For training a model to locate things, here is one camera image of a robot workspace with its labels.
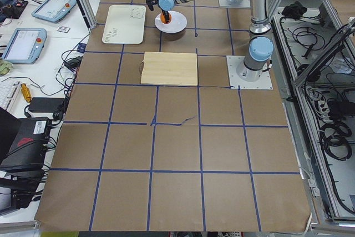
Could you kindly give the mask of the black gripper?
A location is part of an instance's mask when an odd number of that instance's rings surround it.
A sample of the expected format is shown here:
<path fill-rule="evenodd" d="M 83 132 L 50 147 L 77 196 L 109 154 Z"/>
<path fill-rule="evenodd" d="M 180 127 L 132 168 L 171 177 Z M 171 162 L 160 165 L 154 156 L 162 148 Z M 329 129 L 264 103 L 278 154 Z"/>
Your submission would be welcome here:
<path fill-rule="evenodd" d="M 161 10 L 161 21 L 170 22 L 170 13 L 168 11 Z"/>

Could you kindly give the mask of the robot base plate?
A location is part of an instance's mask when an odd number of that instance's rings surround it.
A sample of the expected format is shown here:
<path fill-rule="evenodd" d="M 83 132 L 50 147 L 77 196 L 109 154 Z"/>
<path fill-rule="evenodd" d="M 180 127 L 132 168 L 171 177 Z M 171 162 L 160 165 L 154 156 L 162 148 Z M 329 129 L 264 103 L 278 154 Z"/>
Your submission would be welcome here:
<path fill-rule="evenodd" d="M 273 90 L 267 64 L 254 71 L 244 65 L 244 56 L 226 56 L 226 60 L 231 89 Z"/>

